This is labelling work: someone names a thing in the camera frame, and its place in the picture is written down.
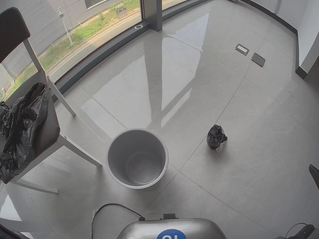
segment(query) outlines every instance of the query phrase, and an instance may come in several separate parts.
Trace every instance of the white chair leg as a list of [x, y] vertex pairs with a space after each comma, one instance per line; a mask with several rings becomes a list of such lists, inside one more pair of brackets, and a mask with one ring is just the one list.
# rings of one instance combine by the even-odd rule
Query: white chair leg
[[59, 135], [58, 142], [66, 146], [69, 150], [78, 154], [80, 157], [84, 158], [86, 161], [92, 163], [95, 166], [101, 166], [102, 163], [95, 157], [88, 154], [84, 149], [78, 146], [74, 141], [66, 136]]
[[25, 181], [23, 179], [19, 179], [18, 181], [16, 181], [15, 179], [12, 179], [10, 182], [28, 189], [34, 189], [34, 190], [45, 192], [45, 193], [58, 194], [57, 189], [41, 186], [29, 181]]
[[72, 116], [75, 115], [74, 110], [69, 106], [69, 104], [66, 102], [66, 99], [64, 96], [61, 94], [61, 92], [58, 90], [56, 85], [50, 80], [49, 76], [48, 78], [48, 84], [52, 92], [56, 95], [56, 97], [60, 100], [60, 102], [65, 106], [65, 108], [70, 112]]

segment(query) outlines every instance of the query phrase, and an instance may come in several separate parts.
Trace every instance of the blue circular logo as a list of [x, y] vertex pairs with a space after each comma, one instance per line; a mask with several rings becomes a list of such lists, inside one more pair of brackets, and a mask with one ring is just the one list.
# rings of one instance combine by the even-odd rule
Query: blue circular logo
[[186, 239], [186, 236], [183, 232], [177, 230], [177, 229], [168, 229], [163, 232], [161, 232], [157, 239]]

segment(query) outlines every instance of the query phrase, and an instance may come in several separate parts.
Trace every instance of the gray building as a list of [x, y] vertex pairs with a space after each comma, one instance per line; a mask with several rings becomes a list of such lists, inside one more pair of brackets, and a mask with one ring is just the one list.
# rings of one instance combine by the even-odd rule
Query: gray building
[[[108, 6], [122, 0], [0, 0], [0, 11], [9, 7], [16, 7], [21, 12], [31, 37], [30, 43], [35, 52], [40, 55], [50, 43], [57, 42], [66, 35], [62, 20], [59, 18], [60, 7], [64, 14], [64, 22], [68, 30], [79, 26], [79, 22], [95, 16], [98, 10], [105, 10]], [[4, 68], [10, 74], [17, 76], [30, 63], [26, 49], [20, 45], [3, 62]], [[8, 87], [6, 76], [0, 71], [0, 87]]]

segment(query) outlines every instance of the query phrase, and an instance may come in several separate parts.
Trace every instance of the crumpled black plastic bag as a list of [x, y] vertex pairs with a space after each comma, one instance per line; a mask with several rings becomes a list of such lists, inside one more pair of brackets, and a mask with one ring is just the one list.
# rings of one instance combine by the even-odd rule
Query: crumpled black plastic bag
[[0, 103], [0, 134], [5, 137], [3, 153], [12, 158], [4, 168], [14, 177], [21, 173], [34, 159], [35, 144], [39, 129], [45, 120], [48, 107], [47, 86], [38, 82], [13, 106]]
[[207, 144], [212, 150], [216, 150], [221, 143], [227, 140], [224, 130], [219, 125], [213, 125], [207, 134]]

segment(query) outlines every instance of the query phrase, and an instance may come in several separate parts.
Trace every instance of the wire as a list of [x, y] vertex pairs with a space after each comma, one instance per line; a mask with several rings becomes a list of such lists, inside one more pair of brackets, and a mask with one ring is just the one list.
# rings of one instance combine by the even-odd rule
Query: wire
[[93, 221], [94, 221], [94, 218], [95, 218], [95, 216], [99, 213], [99, 211], [100, 211], [103, 207], [105, 207], [105, 206], [107, 206], [107, 205], [118, 205], [118, 206], [121, 206], [121, 207], [123, 207], [123, 208], [125, 208], [125, 209], [127, 209], [127, 210], [129, 210], [129, 211], [131, 211], [131, 212], [133, 212], [133, 213], [135, 213], [135, 214], [137, 214], [137, 215], [140, 216], [141, 218], [145, 219], [141, 214], [139, 214], [139, 213], [137, 213], [137, 212], [134, 212], [133, 210], [131, 210], [130, 208], [127, 208], [127, 207], [124, 206], [124, 205], [113, 204], [113, 203], [103, 205], [102, 207], [100, 207], [100, 209], [98, 209], [98, 211], [97, 211], [97, 212], [94, 214], [94, 216], [93, 216], [92, 223], [91, 223], [91, 239], [93, 239]]
[[288, 232], [287, 232], [287, 234], [286, 234], [286, 236], [285, 237], [287, 237], [287, 235], [288, 235], [288, 233], [289, 233], [289, 231], [294, 227], [294, 226], [296, 226], [296, 225], [299, 225], [299, 224], [304, 224], [304, 225], [308, 225], [308, 224], [306, 224], [306, 223], [297, 223], [297, 224], [295, 224], [295, 225], [293, 225], [289, 230], [288, 230]]

